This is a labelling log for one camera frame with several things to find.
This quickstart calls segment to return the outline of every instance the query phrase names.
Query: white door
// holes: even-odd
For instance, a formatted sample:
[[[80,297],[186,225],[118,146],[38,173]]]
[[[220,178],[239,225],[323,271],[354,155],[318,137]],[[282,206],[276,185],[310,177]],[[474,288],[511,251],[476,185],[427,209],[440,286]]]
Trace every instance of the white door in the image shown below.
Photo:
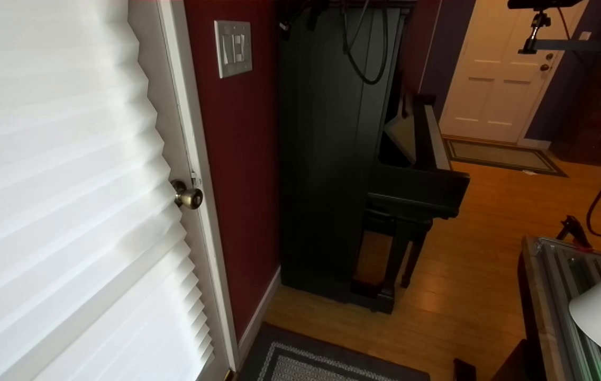
[[[585,3],[562,8],[568,31],[576,31]],[[532,10],[511,10],[508,3],[476,0],[463,49],[441,110],[444,136],[516,144],[529,131],[530,118],[561,61],[561,51],[520,55],[530,34]],[[547,8],[550,27],[541,41],[562,41],[565,27],[557,8]]]
[[[0,380],[235,364],[195,101],[179,0],[0,0]],[[207,200],[182,215],[191,171]]]

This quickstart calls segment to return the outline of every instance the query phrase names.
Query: piano bench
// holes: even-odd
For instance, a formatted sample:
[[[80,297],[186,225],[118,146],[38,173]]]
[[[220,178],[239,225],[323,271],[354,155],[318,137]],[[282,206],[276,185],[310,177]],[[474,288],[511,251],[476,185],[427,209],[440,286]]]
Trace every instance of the piano bench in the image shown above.
[[[401,274],[401,288],[408,288],[414,263],[419,261],[430,227],[430,219],[404,219],[389,215],[388,209],[376,207],[372,203],[366,206],[364,228],[392,238],[380,297],[394,299],[394,285],[401,269],[407,245],[411,242],[407,269]]]

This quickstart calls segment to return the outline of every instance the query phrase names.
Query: white window shade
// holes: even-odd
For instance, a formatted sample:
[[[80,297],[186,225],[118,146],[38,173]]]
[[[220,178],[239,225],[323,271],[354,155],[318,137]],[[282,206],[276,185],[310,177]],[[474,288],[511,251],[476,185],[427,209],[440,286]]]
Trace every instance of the white window shade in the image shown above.
[[[0,0],[0,380],[212,355],[124,0]]]

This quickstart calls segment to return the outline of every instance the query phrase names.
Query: light switch plate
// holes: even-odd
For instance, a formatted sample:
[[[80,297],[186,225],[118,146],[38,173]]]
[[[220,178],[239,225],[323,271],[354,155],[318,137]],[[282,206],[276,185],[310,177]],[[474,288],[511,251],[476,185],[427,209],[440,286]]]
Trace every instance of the light switch plate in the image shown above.
[[[252,25],[248,21],[213,21],[218,77],[252,72]]]

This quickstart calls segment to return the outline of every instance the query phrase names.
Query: brass door knob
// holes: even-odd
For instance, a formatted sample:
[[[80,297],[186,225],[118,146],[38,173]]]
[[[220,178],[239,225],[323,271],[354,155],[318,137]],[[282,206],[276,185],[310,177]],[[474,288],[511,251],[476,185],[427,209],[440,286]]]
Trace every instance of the brass door knob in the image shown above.
[[[196,209],[203,202],[200,189],[188,189],[182,180],[172,180],[172,187],[176,190],[174,203],[177,207],[191,207]]]

